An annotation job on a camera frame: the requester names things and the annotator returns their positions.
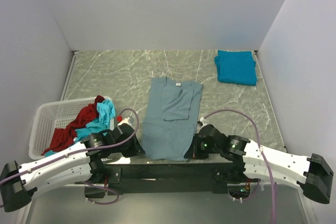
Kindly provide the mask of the grey-blue t-shirt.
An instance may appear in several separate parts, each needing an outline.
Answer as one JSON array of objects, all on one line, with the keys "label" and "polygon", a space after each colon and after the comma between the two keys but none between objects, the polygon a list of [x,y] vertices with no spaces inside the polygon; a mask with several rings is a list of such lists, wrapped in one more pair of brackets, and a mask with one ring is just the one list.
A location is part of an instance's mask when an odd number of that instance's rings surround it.
[{"label": "grey-blue t-shirt", "polygon": [[141,145],[152,161],[183,161],[196,132],[203,85],[168,77],[151,80]]}]

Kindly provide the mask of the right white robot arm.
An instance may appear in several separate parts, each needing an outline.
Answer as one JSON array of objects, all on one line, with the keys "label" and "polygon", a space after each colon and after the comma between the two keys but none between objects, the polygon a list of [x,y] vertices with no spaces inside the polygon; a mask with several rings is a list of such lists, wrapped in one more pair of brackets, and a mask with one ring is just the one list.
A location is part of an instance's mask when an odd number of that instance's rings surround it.
[{"label": "right white robot arm", "polygon": [[299,156],[258,146],[242,136],[226,136],[208,124],[194,135],[184,157],[208,159],[211,154],[230,161],[230,168],[214,171],[215,180],[221,183],[275,182],[301,189],[304,196],[317,203],[330,203],[334,172],[318,154]]}]

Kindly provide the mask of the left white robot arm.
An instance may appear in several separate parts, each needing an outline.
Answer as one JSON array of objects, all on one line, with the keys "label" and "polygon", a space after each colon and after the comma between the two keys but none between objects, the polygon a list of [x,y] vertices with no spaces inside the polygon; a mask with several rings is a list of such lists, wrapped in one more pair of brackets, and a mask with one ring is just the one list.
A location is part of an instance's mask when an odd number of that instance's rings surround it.
[{"label": "left white robot arm", "polygon": [[126,158],[145,153],[130,125],[92,133],[63,151],[31,163],[9,162],[1,172],[1,208],[16,211],[33,197],[58,187],[98,183],[109,176],[103,159],[113,153]]}]

